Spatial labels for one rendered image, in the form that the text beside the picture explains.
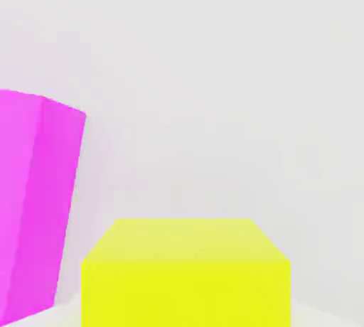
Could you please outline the large magenta box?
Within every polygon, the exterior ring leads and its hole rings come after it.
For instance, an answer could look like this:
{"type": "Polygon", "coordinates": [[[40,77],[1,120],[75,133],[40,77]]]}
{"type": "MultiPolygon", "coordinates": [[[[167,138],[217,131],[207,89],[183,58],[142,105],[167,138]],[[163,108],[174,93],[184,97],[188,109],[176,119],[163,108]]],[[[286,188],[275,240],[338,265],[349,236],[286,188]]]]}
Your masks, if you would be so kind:
{"type": "Polygon", "coordinates": [[[0,326],[54,304],[85,120],[0,90],[0,326]]]}

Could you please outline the small yellow cube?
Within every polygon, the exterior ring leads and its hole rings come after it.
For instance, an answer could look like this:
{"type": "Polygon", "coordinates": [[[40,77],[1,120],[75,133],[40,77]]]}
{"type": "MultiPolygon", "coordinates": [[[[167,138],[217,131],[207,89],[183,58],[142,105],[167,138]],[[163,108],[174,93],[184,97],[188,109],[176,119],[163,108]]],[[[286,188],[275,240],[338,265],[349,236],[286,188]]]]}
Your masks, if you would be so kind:
{"type": "Polygon", "coordinates": [[[246,218],[118,219],[82,261],[81,327],[291,327],[291,265],[246,218]]]}

